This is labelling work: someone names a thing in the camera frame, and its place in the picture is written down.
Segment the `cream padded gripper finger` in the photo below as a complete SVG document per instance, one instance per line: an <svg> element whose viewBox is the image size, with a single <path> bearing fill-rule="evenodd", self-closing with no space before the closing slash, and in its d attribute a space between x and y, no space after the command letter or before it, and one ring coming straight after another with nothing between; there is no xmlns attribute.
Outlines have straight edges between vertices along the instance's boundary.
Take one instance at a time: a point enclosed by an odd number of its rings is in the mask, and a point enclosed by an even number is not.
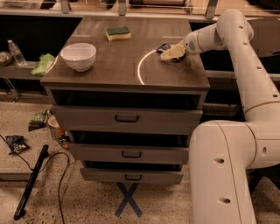
<svg viewBox="0 0 280 224"><path fill-rule="evenodd" d="M161 60L173 60L183 57L186 54L186 47L182 44L173 45L160 55Z"/></svg>

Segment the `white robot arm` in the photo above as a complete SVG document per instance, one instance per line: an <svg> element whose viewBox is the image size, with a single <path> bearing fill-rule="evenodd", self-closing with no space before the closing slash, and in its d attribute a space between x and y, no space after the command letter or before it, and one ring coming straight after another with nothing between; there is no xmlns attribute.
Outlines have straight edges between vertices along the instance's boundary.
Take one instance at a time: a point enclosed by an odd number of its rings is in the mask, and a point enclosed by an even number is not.
<svg viewBox="0 0 280 224"><path fill-rule="evenodd" d="M192 224L256 224L249 170L279 183L280 96L250 44L252 26L237 9L187 34L162 60L211 50L228 51L240 96L241 118L205 121L189 144Z"/></svg>

